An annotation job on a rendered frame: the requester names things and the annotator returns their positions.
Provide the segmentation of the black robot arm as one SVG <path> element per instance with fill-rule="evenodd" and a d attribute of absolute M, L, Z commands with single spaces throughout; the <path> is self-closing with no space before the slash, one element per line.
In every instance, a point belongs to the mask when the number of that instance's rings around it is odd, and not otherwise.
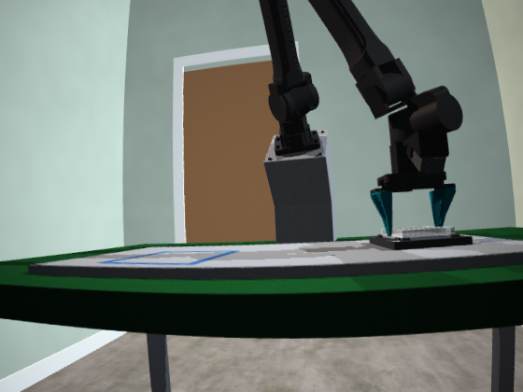
<path fill-rule="evenodd" d="M 310 131 L 306 119 L 318 107 L 318 91 L 311 74 L 300 66 L 288 1 L 259 1 L 273 63 L 268 103 L 280 126 L 275 153 L 319 149 L 318 131 Z M 463 120 L 458 100 L 446 86 L 417 94 L 400 58 L 394 58 L 352 0 L 308 1 L 343 52 L 375 119 L 407 105 L 388 116 L 390 143 L 395 142 L 389 146 L 391 172 L 443 172 L 449 155 L 447 133 L 456 131 Z M 399 140 L 404 141 L 396 142 Z"/>

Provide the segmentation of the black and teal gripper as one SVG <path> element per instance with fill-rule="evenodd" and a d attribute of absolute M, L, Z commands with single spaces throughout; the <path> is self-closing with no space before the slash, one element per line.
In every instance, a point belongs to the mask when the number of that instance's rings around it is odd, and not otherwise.
<path fill-rule="evenodd" d="M 434 227 L 443 227 L 445 215 L 456 193 L 456 184 L 444 184 L 444 180 L 446 180 L 446 172 L 440 174 L 386 174 L 378 177 L 377 186 L 381 186 L 382 189 L 372 189 L 370 193 L 371 199 L 382 217 L 387 235 L 389 237 L 392 235 L 392 192 L 434 189 L 430 191 Z"/>

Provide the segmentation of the white well plate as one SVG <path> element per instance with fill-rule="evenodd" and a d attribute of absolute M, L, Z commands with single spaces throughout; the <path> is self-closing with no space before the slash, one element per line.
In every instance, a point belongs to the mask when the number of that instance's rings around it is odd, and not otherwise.
<path fill-rule="evenodd" d="M 455 227 L 432 227 L 432 226 L 420 226 L 420 227 L 406 227 L 403 229 L 406 231 L 397 230 L 399 228 L 392 228 L 392 235 L 389 237 L 385 229 L 381 229 L 381 235 L 385 238 L 394 239 L 395 237 L 410 237 L 410 240 L 418 239 L 432 239 L 432 238 L 445 238 L 450 237 L 450 234 L 457 234 Z M 409 230 L 408 230 L 409 229 Z"/>

